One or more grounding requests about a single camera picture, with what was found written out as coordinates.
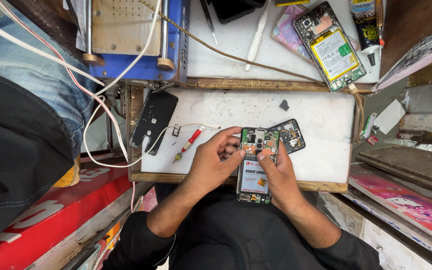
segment red screwdriver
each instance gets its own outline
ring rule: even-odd
[[[198,130],[194,132],[192,137],[184,144],[183,149],[181,149],[181,152],[177,153],[176,156],[174,156],[173,163],[177,160],[180,160],[183,157],[183,152],[188,150],[188,148],[195,142],[195,139],[198,138],[198,136],[201,134],[202,131],[206,129],[205,126],[199,126]]]

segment black glue tube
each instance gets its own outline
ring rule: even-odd
[[[368,54],[369,63],[374,66],[375,50],[379,49],[375,0],[351,0],[350,6],[361,51]]]

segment blue denim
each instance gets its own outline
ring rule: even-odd
[[[21,12],[15,9],[12,11],[29,28],[51,44],[67,63],[88,72],[88,68],[84,64],[65,52]],[[46,45],[7,16],[0,19],[0,28],[19,40],[54,55]],[[75,72],[73,74],[83,87],[94,93],[95,82]],[[0,76],[37,95],[57,112],[68,129],[71,154],[75,159],[81,150],[85,125],[91,117],[93,99],[90,95],[87,95],[75,85],[62,65],[22,48],[1,36]]]

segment battery label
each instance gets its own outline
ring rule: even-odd
[[[259,162],[244,161],[241,192],[268,193],[268,178]]]
[[[329,81],[359,65],[357,61],[353,61],[356,57],[339,29],[311,45],[311,49],[329,77]]]

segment hand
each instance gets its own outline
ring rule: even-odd
[[[268,176],[273,204],[284,213],[294,212],[305,200],[298,188],[293,163],[283,142],[279,141],[276,165],[263,153],[259,153],[257,157],[261,168]]]
[[[191,169],[181,185],[195,192],[198,200],[219,187],[241,164],[246,153],[233,146],[240,144],[241,139],[233,135],[241,130],[237,126],[223,129],[196,149]]]

